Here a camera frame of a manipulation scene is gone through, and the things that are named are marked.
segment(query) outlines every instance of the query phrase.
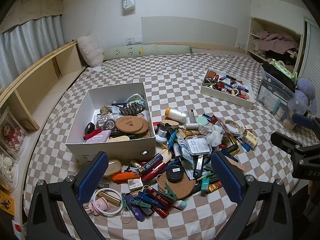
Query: shallow white box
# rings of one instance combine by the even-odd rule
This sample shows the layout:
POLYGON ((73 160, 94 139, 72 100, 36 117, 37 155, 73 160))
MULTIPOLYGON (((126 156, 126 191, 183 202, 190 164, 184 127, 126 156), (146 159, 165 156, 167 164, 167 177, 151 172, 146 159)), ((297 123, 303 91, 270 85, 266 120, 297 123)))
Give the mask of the shallow white box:
POLYGON ((66 146, 77 157, 81 164, 87 164, 94 156, 103 151, 108 154, 109 159, 118 159, 121 164, 129 163, 132 159, 147 160, 156 154, 156 138, 153 129, 146 91, 143 83, 130 83, 89 89, 78 108, 70 132, 67 137, 66 146), (149 123, 150 138, 134 139, 122 142, 84 143, 84 128, 93 121, 97 109, 102 106, 111 106, 113 101, 124 102, 133 94, 140 94, 146 101, 144 117, 149 123))
POLYGON ((224 100, 224 101, 227 101, 227 102, 230 102, 235 105, 242 106, 242 107, 245 107, 248 109, 252 109, 252 107, 254 105, 254 96, 253 96, 253 92, 252 92, 251 83, 249 80, 241 78, 241 77, 237 77, 235 75, 231 75, 232 77, 236 78, 237 80, 242 81, 242 83, 247 86, 247 88, 249 90, 248 94, 250 97, 250 101, 248 101, 246 99, 239 98, 239 97, 235 97, 233 95, 230 95, 230 94, 218 91, 218 90, 215 90, 213 88, 205 87, 204 81, 205 81, 205 78, 207 77, 209 71, 214 71, 215 73, 217 73, 219 75, 219 77, 223 77, 225 75, 230 75, 229 73, 220 72, 220 71, 214 70, 214 69, 209 69, 207 71, 207 73, 205 74, 204 80, 201 84, 201 89, 200 89, 201 94, 204 94, 204 95, 207 95, 210 97, 214 97, 214 98, 218 98, 218 99, 221 99, 221 100, 224 100))

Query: light blue curtain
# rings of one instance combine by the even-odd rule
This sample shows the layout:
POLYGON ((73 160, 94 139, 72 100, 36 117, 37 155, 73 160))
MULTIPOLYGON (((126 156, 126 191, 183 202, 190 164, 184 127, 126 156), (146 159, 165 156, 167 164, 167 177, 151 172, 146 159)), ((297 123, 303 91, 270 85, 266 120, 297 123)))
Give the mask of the light blue curtain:
POLYGON ((1 33, 0 88, 64 44, 61 15, 31 20, 1 33))

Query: gray headboard panel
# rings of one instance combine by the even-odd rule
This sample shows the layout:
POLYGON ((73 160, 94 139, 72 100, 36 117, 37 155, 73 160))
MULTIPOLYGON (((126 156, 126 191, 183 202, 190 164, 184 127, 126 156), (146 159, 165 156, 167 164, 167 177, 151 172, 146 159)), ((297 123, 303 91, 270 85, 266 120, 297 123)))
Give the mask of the gray headboard panel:
POLYGON ((235 47, 238 29, 212 21, 186 17, 142 17, 143 44, 154 41, 190 41, 235 47))

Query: purple plush toy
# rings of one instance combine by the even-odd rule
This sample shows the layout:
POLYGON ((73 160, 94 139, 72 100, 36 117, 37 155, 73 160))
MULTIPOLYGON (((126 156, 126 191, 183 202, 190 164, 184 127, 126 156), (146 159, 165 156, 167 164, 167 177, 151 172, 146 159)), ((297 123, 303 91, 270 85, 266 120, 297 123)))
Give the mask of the purple plush toy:
POLYGON ((296 99, 302 101, 306 106, 310 106, 312 115, 316 114, 317 112, 316 90, 310 79, 307 79, 307 78, 298 79, 297 89, 295 91, 294 98, 291 98, 288 102, 288 108, 293 112, 296 112, 295 109, 297 109, 296 99))

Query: white wall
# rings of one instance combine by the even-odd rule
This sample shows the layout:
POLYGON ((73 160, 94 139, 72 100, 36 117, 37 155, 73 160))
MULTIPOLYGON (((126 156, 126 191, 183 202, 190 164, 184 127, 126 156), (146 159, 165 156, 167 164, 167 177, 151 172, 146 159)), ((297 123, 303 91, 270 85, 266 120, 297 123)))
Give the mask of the white wall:
POLYGON ((303 16, 313 19, 301 7, 279 0, 252 0, 251 17, 265 19, 303 34, 303 16))
MULTIPOLYGON (((64 0, 62 27, 66 41, 82 36, 92 20, 97 0, 64 0)), ((125 38, 141 36, 141 17, 178 16, 214 21, 238 28, 237 41, 249 34, 250 0, 136 0, 133 13, 124 15, 122 0, 100 0, 92 34, 103 49, 124 46, 125 38)))

